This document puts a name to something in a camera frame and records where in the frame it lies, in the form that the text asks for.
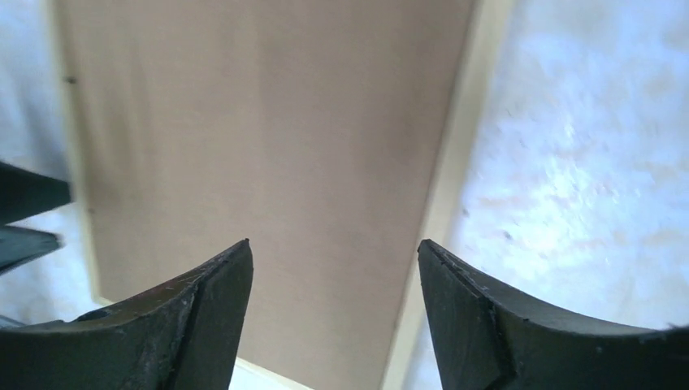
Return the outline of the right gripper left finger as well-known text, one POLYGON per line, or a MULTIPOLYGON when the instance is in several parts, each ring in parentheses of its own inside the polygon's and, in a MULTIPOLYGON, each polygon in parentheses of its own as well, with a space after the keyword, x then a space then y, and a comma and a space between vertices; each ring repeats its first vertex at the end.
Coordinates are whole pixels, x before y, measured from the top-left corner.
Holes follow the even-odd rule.
POLYGON ((1 331, 4 389, 226 389, 254 265, 241 240, 154 288, 71 321, 1 331))

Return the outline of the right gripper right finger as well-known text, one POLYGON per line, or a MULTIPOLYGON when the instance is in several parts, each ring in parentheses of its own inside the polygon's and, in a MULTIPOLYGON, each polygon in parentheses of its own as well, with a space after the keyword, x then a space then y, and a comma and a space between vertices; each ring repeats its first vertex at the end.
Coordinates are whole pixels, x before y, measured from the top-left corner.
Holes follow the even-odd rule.
POLYGON ((685 389, 688 330, 578 314, 528 295, 432 240, 418 247, 445 389, 685 389))

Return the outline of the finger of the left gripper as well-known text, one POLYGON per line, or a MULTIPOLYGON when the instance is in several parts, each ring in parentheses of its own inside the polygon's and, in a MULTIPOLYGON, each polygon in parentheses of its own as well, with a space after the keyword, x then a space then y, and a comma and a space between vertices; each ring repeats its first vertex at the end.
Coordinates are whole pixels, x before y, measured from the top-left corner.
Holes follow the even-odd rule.
POLYGON ((69 183, 1 162, 1 224, 72 202, 69 183))
POLYGON ((1 227, 1 274, 50 254, 62 246, 59 236, 25 227, 1 227))

